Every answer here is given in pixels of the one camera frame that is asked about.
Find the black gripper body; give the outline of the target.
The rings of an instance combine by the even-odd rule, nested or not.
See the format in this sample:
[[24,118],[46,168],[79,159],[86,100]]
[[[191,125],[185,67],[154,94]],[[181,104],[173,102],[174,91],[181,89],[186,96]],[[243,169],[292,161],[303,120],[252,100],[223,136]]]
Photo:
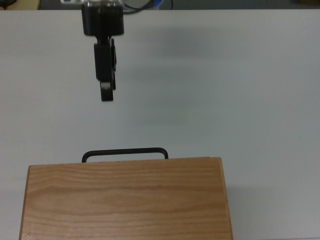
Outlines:
[[82,26],[86,36],[123,35],[123,8],[120,5],[83,5]]

